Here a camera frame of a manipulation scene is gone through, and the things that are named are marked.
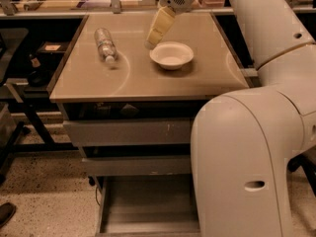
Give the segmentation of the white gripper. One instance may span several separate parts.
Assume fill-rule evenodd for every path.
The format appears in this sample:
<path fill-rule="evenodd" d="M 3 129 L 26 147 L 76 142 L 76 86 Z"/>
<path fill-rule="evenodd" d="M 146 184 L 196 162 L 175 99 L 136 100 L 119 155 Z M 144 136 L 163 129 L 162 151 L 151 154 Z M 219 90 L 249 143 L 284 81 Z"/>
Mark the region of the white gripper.
<path fill-rule="evenodd" d="M 195 0 L 159 0 L 161 7 L 155 14 L 150 26 L 145 47 L 154 49 L 175 22 L 176 14 L 188 12 Z"/>

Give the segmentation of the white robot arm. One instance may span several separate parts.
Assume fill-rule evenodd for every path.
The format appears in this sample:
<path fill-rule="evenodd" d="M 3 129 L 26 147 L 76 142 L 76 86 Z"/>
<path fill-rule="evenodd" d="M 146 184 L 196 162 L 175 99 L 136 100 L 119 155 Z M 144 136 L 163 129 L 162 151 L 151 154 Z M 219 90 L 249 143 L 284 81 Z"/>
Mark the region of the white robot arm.
<path fill-rule="evenodd" d="M 315 144 L 315 40 L 285 0 L 229 0 L 261 85 L 217 96 L 192 127 L 201 237 L 293 237 L 288 162 Z"/>

